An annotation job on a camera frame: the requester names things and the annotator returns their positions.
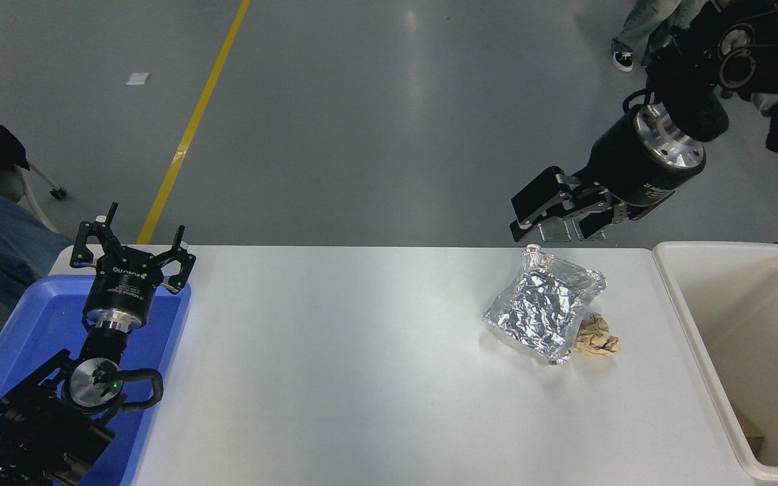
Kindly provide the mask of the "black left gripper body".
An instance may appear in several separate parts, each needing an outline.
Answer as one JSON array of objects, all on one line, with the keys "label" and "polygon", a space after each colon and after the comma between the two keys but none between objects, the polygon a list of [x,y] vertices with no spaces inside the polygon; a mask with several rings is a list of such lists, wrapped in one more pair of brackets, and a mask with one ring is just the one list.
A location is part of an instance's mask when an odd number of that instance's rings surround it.
[{"label": "black left gripper body", "polygon": [[151,253],[130,247],[124,249],[122,257],[106,253],[99,258],[84,316],[115,310],[133,317],[148,317],[155,290],[163,280],[154,258]]}]

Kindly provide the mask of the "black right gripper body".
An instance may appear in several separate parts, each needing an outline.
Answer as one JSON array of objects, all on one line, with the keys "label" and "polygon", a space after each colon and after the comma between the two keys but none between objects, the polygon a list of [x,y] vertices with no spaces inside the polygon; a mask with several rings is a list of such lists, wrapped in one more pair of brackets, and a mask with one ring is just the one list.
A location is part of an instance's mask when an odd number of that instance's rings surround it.
[{"label": "black right gripper body", "polygon": [[623,203],[627,218],[640,219],[704,167],[704,145],[666,111],[629,111],[593,145],[588,180]]}]

